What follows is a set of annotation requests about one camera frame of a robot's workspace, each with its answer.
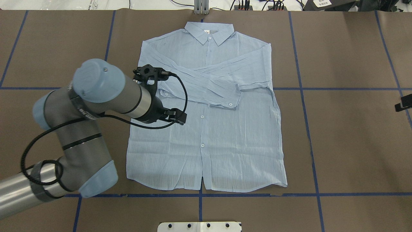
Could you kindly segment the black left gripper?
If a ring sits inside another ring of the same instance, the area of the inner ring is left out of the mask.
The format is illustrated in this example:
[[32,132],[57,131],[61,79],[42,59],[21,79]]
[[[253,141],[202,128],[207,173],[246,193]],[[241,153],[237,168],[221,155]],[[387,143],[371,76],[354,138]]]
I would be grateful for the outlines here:
[[140,100],[133,109],[133,119],[145,124],[154,123],[157,120],[179,125],[186,123],[187,114],[185,110],[165,108],[161,100],[156,96],[158,82],[166,81],[170,76],[179,80],[184,89],[184,94],[187,94],[184,84],[177,74],[149,64],[137,67],[133,73],[133,80],[137,81],[140,86]]

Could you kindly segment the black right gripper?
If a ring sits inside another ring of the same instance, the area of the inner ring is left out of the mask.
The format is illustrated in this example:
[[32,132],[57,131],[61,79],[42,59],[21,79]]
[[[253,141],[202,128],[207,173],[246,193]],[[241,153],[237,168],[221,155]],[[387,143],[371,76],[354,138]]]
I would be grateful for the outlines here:
[[412,94],[400,98],[400,103],[395,105],[395,111],[401,112],[412,108]]

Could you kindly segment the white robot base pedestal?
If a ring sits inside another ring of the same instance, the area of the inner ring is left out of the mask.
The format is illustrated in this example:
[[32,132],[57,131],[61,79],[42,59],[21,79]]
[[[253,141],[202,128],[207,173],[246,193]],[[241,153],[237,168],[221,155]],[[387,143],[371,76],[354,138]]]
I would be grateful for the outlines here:
[[166,222],[160,223],[158,232],[242,232],[242,224],[235,221]]

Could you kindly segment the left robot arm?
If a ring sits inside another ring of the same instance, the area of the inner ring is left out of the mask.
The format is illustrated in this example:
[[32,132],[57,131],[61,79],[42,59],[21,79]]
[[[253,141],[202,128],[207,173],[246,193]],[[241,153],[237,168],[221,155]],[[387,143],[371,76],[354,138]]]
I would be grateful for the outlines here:
[[[156,96],[158,81],[170,76],[180,82],[188,102],[187,90],[177,74],[149,64],[137,67],[134,78],[103,59],[85,61],[71,83],[46,94],[33,106],[33,118],[43,129],[25,148],[21,171],[1,181],[1,219],[32,207],[52,202],[78,191],[81,197],[96,196],[118,182],[114,160],[109,154],[97,120],[112,118],[139,128],[158,120],[184,125],[185,110],[163,107]],[[58,159],[42,160],[27,167],[26,158],[33,145],[55,132],[63,150]]]

